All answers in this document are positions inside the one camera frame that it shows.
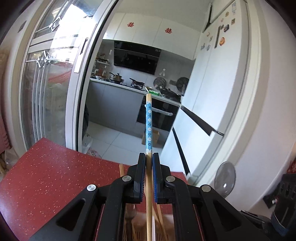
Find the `pink plastic utensil holder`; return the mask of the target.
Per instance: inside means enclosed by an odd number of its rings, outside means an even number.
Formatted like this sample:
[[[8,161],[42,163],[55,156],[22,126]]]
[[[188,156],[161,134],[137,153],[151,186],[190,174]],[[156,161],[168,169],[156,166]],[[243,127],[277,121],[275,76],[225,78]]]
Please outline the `pink plastic utensil holder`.
[[[132,233],[126,231],[126,219],[124,219],[122,240],[147,240],[147,215],[145,203],[137,204],[137,215],[132,219]],[[171,204],[160,205],[164,226],[168,240],[175,240],[175,228],[173,207]],[[164,236],[157,216],[156,204],[152,215],[152,239],[164,240]]]

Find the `black built-in oven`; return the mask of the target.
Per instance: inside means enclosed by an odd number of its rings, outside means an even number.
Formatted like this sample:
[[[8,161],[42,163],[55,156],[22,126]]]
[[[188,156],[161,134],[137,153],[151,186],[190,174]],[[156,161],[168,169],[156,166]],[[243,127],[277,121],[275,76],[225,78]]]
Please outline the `black built-in oven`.
[[[152,126],[169,131],[175,121],[179,107],[158,99],[152,99]]]

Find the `cardboard box on floor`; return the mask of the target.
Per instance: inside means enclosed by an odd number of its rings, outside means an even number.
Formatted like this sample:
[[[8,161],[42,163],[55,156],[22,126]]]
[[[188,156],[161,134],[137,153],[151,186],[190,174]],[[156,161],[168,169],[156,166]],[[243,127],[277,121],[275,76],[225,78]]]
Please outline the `cardboard box on floor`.
[[[156,147],[160,137],[160,132],[158,130],[152,130],[152,146]],[[145,132],[142,136],[142,145],[145,145]]]

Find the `black range hood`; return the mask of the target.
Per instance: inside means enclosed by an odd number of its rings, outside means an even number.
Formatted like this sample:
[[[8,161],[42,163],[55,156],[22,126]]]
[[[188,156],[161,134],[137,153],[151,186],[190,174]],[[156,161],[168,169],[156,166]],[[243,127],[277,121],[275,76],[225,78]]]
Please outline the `black range hood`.
[[[114,66],[154,75],[161,49],[133,42],[114,41]]]

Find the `glass sliding door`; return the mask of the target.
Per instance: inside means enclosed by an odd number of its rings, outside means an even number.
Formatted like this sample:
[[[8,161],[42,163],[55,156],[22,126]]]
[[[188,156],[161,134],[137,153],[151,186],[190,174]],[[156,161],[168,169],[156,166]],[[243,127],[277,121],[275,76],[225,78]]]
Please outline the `glass sliding door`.
[[[86,92],[119,1],[31,1],[9,30],[4,111],[12,147],[42,138],[82,149]]]

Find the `plain bamboo chopstick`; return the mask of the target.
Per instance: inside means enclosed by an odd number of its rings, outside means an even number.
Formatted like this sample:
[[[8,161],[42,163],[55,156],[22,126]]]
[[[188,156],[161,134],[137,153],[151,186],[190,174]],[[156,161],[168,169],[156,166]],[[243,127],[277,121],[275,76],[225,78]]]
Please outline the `plain bamboo chopstick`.
[[[119,172],[121,177],[125,175],[125,168],[123,164],[119,164]]]

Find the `grey kitchen counter cabinets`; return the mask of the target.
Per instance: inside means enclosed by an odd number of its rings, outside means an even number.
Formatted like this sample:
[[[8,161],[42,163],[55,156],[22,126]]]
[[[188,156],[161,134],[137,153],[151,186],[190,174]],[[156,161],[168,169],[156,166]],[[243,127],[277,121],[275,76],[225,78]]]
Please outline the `grey kitchen counter cabinets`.
[[[86,106],[91,122],[141,136],[145,129],[144,91],[97,79],[90,79]],[[152,98],[178,106],[175,101],[153,95]]]

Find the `blue patterned chopstick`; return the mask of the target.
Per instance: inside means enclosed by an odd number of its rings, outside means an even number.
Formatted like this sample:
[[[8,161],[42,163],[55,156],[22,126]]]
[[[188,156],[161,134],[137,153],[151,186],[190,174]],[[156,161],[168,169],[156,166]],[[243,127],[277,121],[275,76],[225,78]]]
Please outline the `blue patterned chopstick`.
[[[145,197],[147,210],[147,240],[152,241],[152,95],[150,93],[146,95],[145,109]]]

